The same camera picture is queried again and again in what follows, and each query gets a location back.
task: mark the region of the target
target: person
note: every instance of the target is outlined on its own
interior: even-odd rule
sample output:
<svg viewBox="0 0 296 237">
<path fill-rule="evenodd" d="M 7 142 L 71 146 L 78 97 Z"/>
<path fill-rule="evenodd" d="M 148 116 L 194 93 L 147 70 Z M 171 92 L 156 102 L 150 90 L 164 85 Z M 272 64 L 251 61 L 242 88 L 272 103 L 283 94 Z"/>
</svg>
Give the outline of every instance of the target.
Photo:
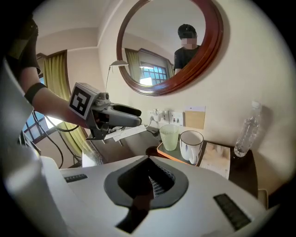
<svg viewBox="0 0 296 237">
<path fill-rule="evenodd" d="M 5 58 L 24 93 L 33 93 L 29 101 L 34 109 L 47 116 L 86 127 L 85 121 L 71 111 L 68 101 L 41 85 L 36 56 L 38 26 L 31 15 L 24 23 Z"/>
<path fill-rule="evenodd" d="M 197 45 L 197 33 L 192 25 L 181 25 L 178 28 L 178 35 L 181 39 L 182 48 L 178 49 L 174 55 L 175 74 L 190 62 L 199 49 L 199 45 Z"/>
</svg>

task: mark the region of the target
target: black cap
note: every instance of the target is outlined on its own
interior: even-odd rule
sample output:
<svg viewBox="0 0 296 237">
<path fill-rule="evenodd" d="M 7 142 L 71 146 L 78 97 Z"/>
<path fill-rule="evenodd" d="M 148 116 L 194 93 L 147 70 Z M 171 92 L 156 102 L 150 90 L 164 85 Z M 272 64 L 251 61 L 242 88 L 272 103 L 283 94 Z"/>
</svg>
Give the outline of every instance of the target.
<svg viewBox="0 0 296 237">
<path fill-rule="evenodd" d="M 196 30 L 192 25 L 183 24 L 178 29 L 180 39 L 193 39 L 197 37 Z"/>
</svg>

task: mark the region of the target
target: plastic water bottle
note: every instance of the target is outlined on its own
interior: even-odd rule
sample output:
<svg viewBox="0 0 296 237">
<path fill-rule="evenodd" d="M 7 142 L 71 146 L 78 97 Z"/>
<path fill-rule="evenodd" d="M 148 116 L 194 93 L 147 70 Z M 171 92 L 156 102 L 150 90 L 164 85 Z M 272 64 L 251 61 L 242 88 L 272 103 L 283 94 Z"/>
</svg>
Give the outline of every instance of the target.
<svg viewBox="0 0 296 237">
<path fill-rule="evenodd" d="M 252 101 L 251 117 L 245 120 L 243 130 L 236 142 L 234 153 L 238 157 L 243 157 L 251 148 L 257 134 L 260 124 L 261 104 Z"/>
</svg>

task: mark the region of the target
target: patterned mug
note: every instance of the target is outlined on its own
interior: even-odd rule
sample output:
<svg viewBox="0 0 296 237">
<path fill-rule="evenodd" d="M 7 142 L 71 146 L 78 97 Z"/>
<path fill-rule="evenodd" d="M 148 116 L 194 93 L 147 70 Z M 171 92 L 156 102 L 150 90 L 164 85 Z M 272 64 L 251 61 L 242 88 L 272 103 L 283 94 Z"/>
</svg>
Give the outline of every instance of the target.
<svg viewBox="0 0 296 237">
<path fill-rule="evenodd" d="M 185 131 L 180 136 L 180 150 L 182 157 L 196 165 L 203 147 L 204 137 L 198 131 Z"/>
</svg>

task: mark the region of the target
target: green curtain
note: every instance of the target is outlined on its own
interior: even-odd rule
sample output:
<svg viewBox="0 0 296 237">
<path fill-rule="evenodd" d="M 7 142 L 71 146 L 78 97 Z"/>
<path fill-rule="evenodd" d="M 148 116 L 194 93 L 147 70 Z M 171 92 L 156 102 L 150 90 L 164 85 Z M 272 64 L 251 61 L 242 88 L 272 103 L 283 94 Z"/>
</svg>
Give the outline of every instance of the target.
<svg viewBox="0 0 296 237">
<path fill-rule="evenodd" d="M 67 63 L 67 52 L 63 51 L 58 54 L 53 54 L 53 56 L 48 56 L 43 63 L 43 77 L 45 85 L 53 93 L 58 95 L 64 100 L 70 100 L 70 89 L 68 86 L 68 77 L 66 74 L 66 63 Z M 58 125 L 62 129 L 72 129 L 76 125 L 70 123 L 60 123 Z M 73 147 L 74 152 L 81 156 L 83 149 L 90 148 L 85 143 L 85 135 L 82 131 L 82 128 L 72 132 L 63 132 L 62 133 L 65 140 Z"/>
<path fill-rule="evenodd" d="M 141 79 L 141 70 L 139 55 L 137 51 L 125 49 L 127 63 L 129 64 L 129 73 L 130 76 L 136 81 L 139 82 Z"/>
<path fill-rule="evenodd" d="M 174 73 L 174 66 L 171 64 L 170 60 L 167 60 L 166 61 L 166 64 L 167 64 L 167 73 L 168 73 L 168 78 L 171 78 L 175 75 Z"/>
</svg>

